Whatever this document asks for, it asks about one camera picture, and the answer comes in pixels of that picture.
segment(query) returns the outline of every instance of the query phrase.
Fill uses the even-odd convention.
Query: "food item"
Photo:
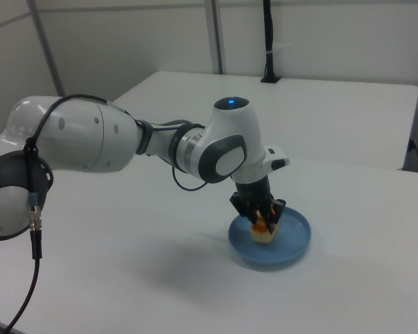
[[[256,222],[251,226],[252,240],[260,244],[270,243],[274,239],[274,236],[276,235],[277,231],[279,230],[280,221],[277,224],[271,224],[271,227],[274,228],[272,229],[272,233],[270,233],[270,231],[266,227],[265,219],[262,217],[260,212],[257,211]]]

